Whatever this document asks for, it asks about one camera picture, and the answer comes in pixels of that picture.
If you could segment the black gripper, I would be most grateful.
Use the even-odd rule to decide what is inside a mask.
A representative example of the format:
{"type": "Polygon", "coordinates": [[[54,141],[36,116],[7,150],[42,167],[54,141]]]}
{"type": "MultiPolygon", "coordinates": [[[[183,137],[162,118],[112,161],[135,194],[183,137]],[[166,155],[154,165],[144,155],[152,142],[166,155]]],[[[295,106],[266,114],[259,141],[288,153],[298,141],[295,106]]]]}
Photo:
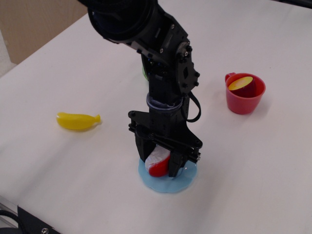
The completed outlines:
{"type": "Polygon", "coordinates": [[[180,111],[167,113],[130,111],[129,130],[135,134],[140,159],[145,162],[156,145],[171,151],[169,177],[176,177],[179,169],[189,160],[197,163],[202,141],[188,128],[180,111]]]}

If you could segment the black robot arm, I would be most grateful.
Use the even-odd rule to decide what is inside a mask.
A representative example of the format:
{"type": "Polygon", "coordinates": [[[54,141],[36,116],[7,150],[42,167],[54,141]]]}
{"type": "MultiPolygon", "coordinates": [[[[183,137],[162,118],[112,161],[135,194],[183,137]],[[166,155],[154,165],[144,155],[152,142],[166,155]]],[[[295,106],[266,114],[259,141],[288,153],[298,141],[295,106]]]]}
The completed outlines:
{"type": "Polygon", "coordinates": [[[170,151],[169,176],[200,158],[202,141],[188,128],[192,89],[200,74],[186,31],[156,0],[84,0],[93,28],[106,40],[141,55],[149,82],[148,112],[130,111],[130,131],[142,161],[156,146],[170,151]]]}

